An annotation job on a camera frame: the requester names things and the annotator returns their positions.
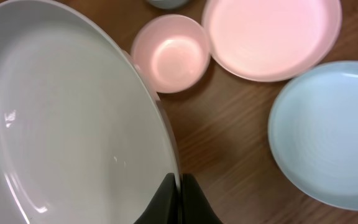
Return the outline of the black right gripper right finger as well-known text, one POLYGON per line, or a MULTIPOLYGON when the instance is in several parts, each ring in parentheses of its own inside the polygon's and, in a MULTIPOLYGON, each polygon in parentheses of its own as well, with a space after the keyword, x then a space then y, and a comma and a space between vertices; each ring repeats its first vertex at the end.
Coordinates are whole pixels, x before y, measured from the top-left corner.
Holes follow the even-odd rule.
POLYGON ((191 174, 182 175, 181 200, 184 224, 223 224, 191 174))

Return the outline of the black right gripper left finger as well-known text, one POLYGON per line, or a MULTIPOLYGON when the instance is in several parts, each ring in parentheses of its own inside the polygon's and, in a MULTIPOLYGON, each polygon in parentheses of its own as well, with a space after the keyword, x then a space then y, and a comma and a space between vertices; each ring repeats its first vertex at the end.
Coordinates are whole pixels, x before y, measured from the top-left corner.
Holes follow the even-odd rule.
POLYGON ((177 224, 178 190, 175 175, 165 176, 155 195, 134 224, 177 224))

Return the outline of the grey plate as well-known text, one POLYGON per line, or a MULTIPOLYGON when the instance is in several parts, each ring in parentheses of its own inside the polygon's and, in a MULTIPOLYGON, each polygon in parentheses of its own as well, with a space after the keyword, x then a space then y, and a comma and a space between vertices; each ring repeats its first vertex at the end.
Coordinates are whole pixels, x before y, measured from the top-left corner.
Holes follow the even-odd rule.
POLYGON ((177 172, 110 36, 59 2, 0 3, 0 223, 134 223, 177 172))

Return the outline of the light blue plate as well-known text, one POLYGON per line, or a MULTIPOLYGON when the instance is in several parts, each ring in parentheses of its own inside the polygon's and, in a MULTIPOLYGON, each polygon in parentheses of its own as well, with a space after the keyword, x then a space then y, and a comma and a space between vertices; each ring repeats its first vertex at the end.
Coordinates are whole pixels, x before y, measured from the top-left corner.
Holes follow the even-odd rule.
POLYGON ((358 61, 325 63, 288 82, 272 106, 268 142, 298 189, 358 211, 358 61))

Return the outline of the pink bowl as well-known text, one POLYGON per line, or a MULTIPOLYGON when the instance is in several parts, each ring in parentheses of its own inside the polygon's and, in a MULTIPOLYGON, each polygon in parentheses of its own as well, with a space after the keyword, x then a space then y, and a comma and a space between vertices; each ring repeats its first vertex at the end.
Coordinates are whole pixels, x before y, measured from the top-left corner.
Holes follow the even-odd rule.
POLYGON ((141 75, 159 93, 177 93, 196 84, 209 66, 210 43, 193 19, 169 14, 148 22, 131 47, 141 75))

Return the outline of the pink plate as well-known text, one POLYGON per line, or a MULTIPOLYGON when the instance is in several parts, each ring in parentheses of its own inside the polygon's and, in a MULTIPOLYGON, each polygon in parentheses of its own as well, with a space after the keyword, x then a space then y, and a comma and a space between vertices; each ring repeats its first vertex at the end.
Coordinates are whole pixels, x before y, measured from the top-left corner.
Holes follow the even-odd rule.
POLYGON ((314 67, 333 48, 341 24, 340 0, 208 0, 202 18, 214 60, 256 82, 314 67))

